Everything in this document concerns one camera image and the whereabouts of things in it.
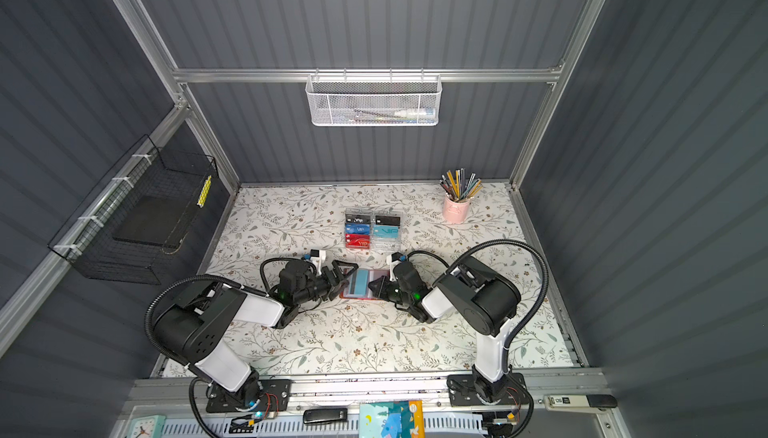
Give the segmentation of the clear plastic organizer box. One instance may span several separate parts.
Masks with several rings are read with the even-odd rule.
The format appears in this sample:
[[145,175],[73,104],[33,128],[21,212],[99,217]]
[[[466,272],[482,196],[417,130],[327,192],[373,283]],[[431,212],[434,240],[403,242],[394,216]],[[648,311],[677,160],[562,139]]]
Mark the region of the clear plastic organizer box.
[[[394,239],[376,237],[374,227],[377,224],[398,226],[399,236]],[[400,248],[403,224],[403,215],[394,211],[348,208],[344,212],[344,244],[354,250],[397,251]]]

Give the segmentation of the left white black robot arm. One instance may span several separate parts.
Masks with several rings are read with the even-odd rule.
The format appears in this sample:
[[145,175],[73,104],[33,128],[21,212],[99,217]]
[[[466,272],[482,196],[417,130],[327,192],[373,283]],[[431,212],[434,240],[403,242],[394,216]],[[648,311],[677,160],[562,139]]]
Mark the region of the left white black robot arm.
[[283,329],[304,312],[304,304],[337,298],[359,269],[339,260],[320,266],[309,256],[265,261],[274,262],[285,267],[279,283],[264,290],[211,274],[171,284],[144,315],[150,343],[196,377],[252,406],[263,387],[258,372],[225,343],[230,325],[240,321]]

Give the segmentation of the red card holder wallet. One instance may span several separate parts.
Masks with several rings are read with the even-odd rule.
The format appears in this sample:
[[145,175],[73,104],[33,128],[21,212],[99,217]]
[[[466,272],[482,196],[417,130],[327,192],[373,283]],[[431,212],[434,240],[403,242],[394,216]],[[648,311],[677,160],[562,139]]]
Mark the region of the red card holder wallet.
[[388,269],[358,269],[348,279],[340,296],[344,299],[376,300],[381,297],[382,287],[390,278]]

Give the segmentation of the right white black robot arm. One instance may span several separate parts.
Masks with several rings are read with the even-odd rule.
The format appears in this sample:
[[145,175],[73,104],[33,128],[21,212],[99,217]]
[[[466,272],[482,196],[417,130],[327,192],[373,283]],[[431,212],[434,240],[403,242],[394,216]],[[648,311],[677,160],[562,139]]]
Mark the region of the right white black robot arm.
[[458,313],[477,333],[473,373],[485,385],[500,383],[508,371],[505,341],[511,335],[509,322],[522,301],[518,288],[472,256],[449,267],[431,286],[408,257],[399,253],[394,257],[389,274],[368,284],[372,296],[421,323]]

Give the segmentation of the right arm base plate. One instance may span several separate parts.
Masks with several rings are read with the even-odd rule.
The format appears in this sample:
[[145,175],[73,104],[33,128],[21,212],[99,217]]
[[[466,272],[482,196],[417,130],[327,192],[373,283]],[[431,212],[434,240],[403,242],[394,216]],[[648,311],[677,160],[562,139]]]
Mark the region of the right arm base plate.
[[450,404],[455,407],[507,406],[519,408],[532,398],[520,373],[506,373],[495,382],[479,373],[452,374],[446,378]]

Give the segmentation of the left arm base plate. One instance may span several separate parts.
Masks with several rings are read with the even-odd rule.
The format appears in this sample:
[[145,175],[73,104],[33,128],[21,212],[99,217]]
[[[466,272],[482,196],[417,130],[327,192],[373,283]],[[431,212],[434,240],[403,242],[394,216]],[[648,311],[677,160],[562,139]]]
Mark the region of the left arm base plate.
[[239,391],[213,384],[207,394],[207,413],[269,412],[287,410],[293,382],[288,379],[249,380]]

